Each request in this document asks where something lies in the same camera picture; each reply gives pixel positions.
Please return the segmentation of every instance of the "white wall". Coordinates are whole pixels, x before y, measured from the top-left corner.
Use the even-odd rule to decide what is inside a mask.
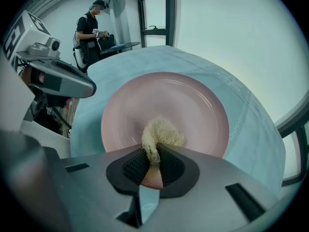
[[[40,16],[52,36],[61,41],[59,48],[61,60],[75,67],[76,62],[72,49],[76,22],[87,13],[88,7],[93,2],[94,0],[63,0]],[[97,15],[96,18],[100,31],[107,30],[110,34],[114,34],[111,16],[108,13]]]
[[[175,46],[231,72],[274,122],[309,89],[308,47],[279,0],[178,0]]]
[[[114,16],[120,43],[141,42],[137,0],[114,0]]]

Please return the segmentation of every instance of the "table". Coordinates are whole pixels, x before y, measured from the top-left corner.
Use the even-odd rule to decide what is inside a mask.
[[[217,95],[226,110],[230,129],[225,159],[278,195],[285,148],[260,101],[223,68],[166,45],[127,51],[89,68],[88,76],[96,83],[97,91],[79,102],[71,132],[71,156],[105,152],[100,124],[111,95],[134,77],[162,71],[188,75],[206,84]]]
[[[125,49],[125,48],[128,48],[128,47],[133,47],[133,46],[136,46],[136,45],[139,45],[139,44],[140,44],[140,42],[125,43],[123,46],[121,46],[119,48],[116,48],[116,49],[108,48],[108,49],[106,49],[104,51],[101,51],[100,54],[112,53],[112,52],[119,51],[119,50],[122,50],[122,49]]]

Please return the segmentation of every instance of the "pink plate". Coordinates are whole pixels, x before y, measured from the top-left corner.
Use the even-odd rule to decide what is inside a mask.
[[[158,116],[184,135],[185,148],[224,156],[229,126],[221,102],[199,81],[172,72],[141,75],[113,94],[101,122],[106,152],[140,144],[146,123]]]

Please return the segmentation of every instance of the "black t-shirt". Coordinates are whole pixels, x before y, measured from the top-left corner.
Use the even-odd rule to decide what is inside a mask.
[[[90,12],[86,13],[85,15],[87,16],[87,22],[86,18],[84,17],[79,18],[76,31],[77,32],[82,31],[84,34],[92,34],[92,30],[98,28],[98,21],[96,20],[96,17],[95,18],[92,17]],[[95,38],[80,41],[87,43],[95,41]]]

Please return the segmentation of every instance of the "white robot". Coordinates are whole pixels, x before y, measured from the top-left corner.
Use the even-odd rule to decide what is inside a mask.
[[[28,87],[35,94],[25,120],[32,121],[43,106],[63,107],[66,99],[86,98],[96,92],[95,83],[77,68],[60,60],[60,40],[51,36],[43,22],[24,11],[3,44],[15,71],[31,69]]]

